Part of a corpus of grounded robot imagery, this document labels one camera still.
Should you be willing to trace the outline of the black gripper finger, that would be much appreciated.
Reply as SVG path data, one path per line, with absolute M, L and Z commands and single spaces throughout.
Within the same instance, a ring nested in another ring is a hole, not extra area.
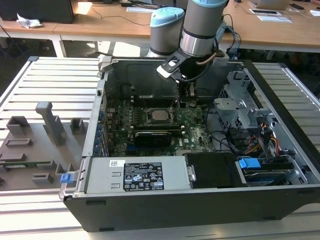
M 187 84 L 185 95 L 186 95 L 186 101 L 197 101 L 198 100 L 198 94 L 197 94 L 197 90 L 195 89 L 194 82 L 189 82 Z

